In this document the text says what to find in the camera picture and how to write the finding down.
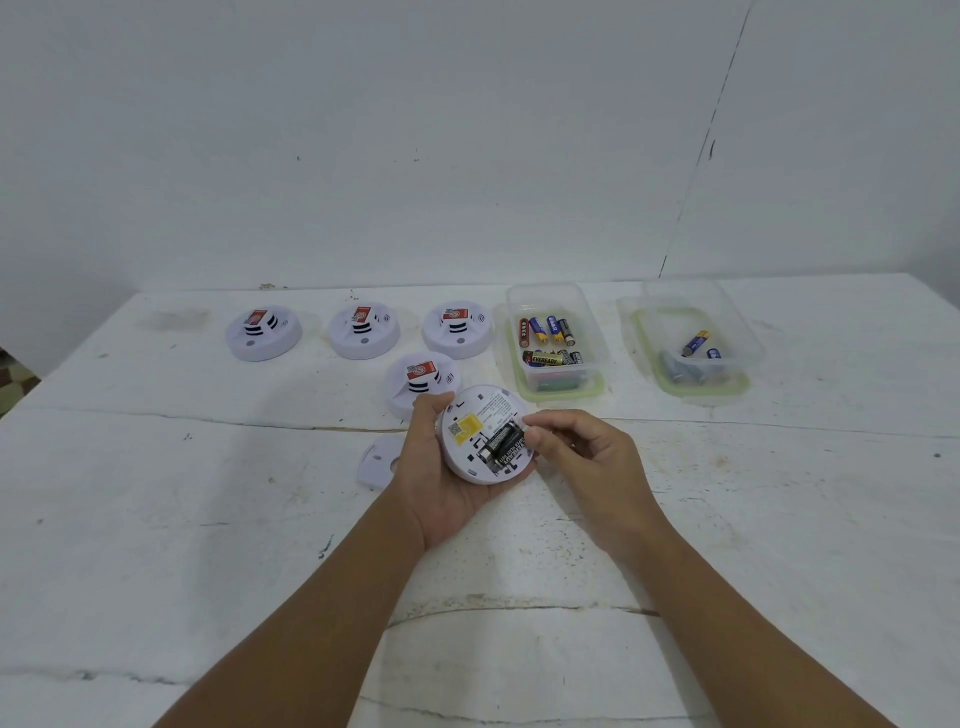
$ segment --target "crack in wall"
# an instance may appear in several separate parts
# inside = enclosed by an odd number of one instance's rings
[[[750,11],[754,8],[754,2],[756,2],[756,0],[752,0],[743,16],[743,24],[740,26],[740,35],[736,37],[736,44],[733,46],[733,53],[730,56],[730,63],[727,65],[727,75],[723,77],[723,83],[720,86],[720,93],[717,95],[717,103],[713,105],[713,114],[710,115],[710,122],[707,124],[707,132],[704,134],[704,141],[700,145],[700,153],[697,155],[697,163],[693,165],[693,171],[690,173],[690,179],[686,184],[684,200],[680,203],[680,211],[677,213],[677,221],[673,225],[673,233],[670,235],[670,242],[667,243],[666,253],[663,254],[663,263],[660,264],[660,272],[657,274],[657,278],[661,278],[663,276],[663,268],[666,267],[666,259],[670,255],[670,249],[673,248],[673,244],[677,239],[677,230],[680,228],[680,219],[684,216],[686,200],[689,198],[690,190],[693,189],[693,183],[697,179],[697,169],[700,167],[700,160],[704,156],[704,149],[706,149],[707,140],[710,138],[710,130],[713,128],[713,120],[717,117],[717,110],[720,108],[720,99],[723,98],[724,89],[727,87],[727,80],[730,78],[730,71],[733,68],[733,59],[736,58],[736,51],[740,47],[740,41],[743,39],[743,32],[747,28],[747,18],[750,17]],[[713,158],[712,144],[710,145],[710,158]]]

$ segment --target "red battery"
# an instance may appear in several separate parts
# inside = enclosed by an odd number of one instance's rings
[[[530,319],[520,319],[520,348],[530,346]]]

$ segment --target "clear plastic container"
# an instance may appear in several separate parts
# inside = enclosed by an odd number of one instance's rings
[[[580,397],[596,397],[606,388],[606,375],[610,366],[610,350],[604,341],[600,327],[576,283],[543,283],[515,285],[507,290],[507,308],[510,312],[510,351],[516,373],[516,387],[528,401],[568,400]],[[568,347],[550,336],[547,317],[566,319],[576,344]],[[582,364],[563,366],[531,366],[523,360],[524,349],[519,345],[521,319],[536,317],[549,340],[543,344],[537,335],[529,331],[528,350],[544,352],[568,350],[579,352]]]
[[[634,318],[660,387],[679,396],[738,394],[763,347],[726,292],[712,280],[646,280]],[[703,330],[707,341],[684,356]],[[719,353],[719,358],[710,358]]]

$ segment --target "white smoke detector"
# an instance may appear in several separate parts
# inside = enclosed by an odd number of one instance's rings
[[[384,435],[377,438],[360,458],[357,480],[371,488],[383,490],[394,479],[393,464],[403,451],[406,435]]]
[[[285,305],[265,306],[233,320],[227,327],[227,346],[238,359],[263,361],[293,349],[302,334],[297,314]]]
[[[490,310],[473,301],[449,301],[434,308],[420,327],[427,349],[453,359],[482,352],[493,338]]]
[[[388,352],[400,338],[396,311],[383,303],[356,303],[330,320],[326,333],[344,359],[373,359]]]
[[[394,417],[410,422],[417,395],[456,392],[460,383],[460,370],[446,354],[408,353],[387,369],[383,377],[383,399]]]
[[[533,458],[523,442],[520,418],[526,413],[513,392],[492,384],[468,387],[440,418],[446,464],[471,483],[509,480]]]

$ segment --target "smoke detector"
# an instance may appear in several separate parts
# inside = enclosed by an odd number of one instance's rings
[[[473,301],[450,301],[434,308],[423,319],[427,349],[453,359],[466,359],[482,352],[493,338],[490,310]]]
[[[468,387],[440,418],[446,464],[479,485],[510,479],[533,458],[523,442],[521,418],[526,413],[513,392],[492,384]]]
[[[460,370],[446,354],[409,353],[387,369],[383,378],[383,399],[394,417],[409,422],[417,395],[456,392],[460,383]]]
[[[237,316],[227,327],[227,346],[238,359],[263,361],[293,349],[302,334],[297,314],[272,305]]]
[[[357,480],[371,488],[383,490],[394,479],[393,464],[403,451],[406,435],[384,435],[377,438],[360,458]]]
[[[394,347],[400,322],[396,311],[383,303],[357,303],[339,311],[326,333],[344,359],[373,359]]]

